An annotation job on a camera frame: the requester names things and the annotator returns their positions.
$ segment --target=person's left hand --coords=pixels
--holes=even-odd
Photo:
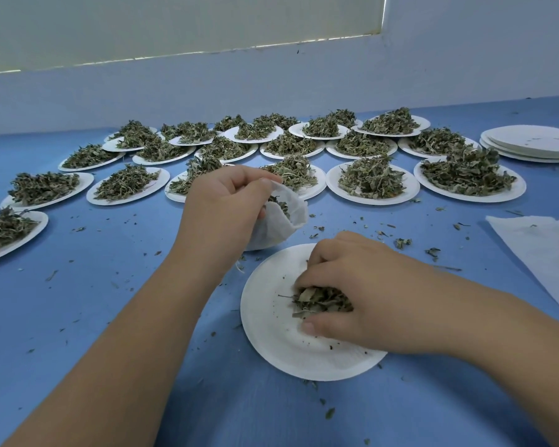
[[[250,240],[271,182],[281,177],[258,168],[226,166],[193,182],[172,253],[179,254],[196,273],[221,281]]]

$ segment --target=forearm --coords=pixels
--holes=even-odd
[[[217,284],[173,255],[5,447],[153,445],[186,346]]]
[[[498,381],[559,447],[559,322],[504,293],[486,297],[475,320],[456,355]]]

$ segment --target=white drawstring bag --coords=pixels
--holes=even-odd
[[[309,220],[309,208],[306,201],[298,197],[290,188],[280,183],[271,181],[273,186],[272,196],[288,206],[290,218],[284,214],[280,205],[275,202],[265,203],[265,218],[257,220],[254,224],[253,235],[246,246],[246,251],[255,251],[271,248],[295,233]]]

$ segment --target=person's right hand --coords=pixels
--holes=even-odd
[[[354,306],[306,318],[306,334],[397,353],[454,354],[464,333],[488,329],[486,309],[506,296],[352,232],[321,240],[296,286],[338,288]]]

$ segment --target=blue table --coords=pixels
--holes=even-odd
[[[483,130],[507,124],[559,127],[559,97],[413,113],[433,126],[449,126],[478,140]],[[1,136],[0,201],[17,172],[56,171],[79,145],[101,142],[110,131]],[[410,171],[418,161],[401,151],[394,157],[395,164]],[[312,159],[325,171],[343,161],[327,152]],[[244,164],[268,162],[257,153]],[[329,190],[311,199],[314,219],[279,247],[247,254],[245,273],[231,269],[212,295],[171,392],[157,445],[358,446],[366,438],[381,447],[546,445],[489,377],[459,360],[389,354],[382,368],[342,382],[319,383],[317,391],[268,365],[236,328],[244,283],[258,265],[255,257],[264,259],[279,248],[310,242],[309,235],[319,233],[313,225],[325,226],[315,240],[343,229],[374,238],[376,230],[411,238],[414,243],[405,253],[426,262],[430,257],[424,250],[440,248],[439,264],[462,268],[463,276],[512,292],[559,320],[557,303],[484,221],[487,214],[514,216],[506,210],[559,219],[559,165],[507,158],[502,163],[528,182],[526,194],[503,204],[460,202],[425,189],[418,195],[420,203],[387,207],[347,202]],[[95,178],[122,166],[119,161],[94,170]],[[185,170],[186,159],[164,167],[175,176]],[[182,204],[159,191],[132,204],[97,207],[82,193],[43,211],[50,217],[45,232],[0,259],[0,443],[162,262]],[[452,225],[457,222],[470,226],[456,231]],[[386,229],[387,223],[396,229]],[[325,419],[328,408],[335,408],[331,420]]]

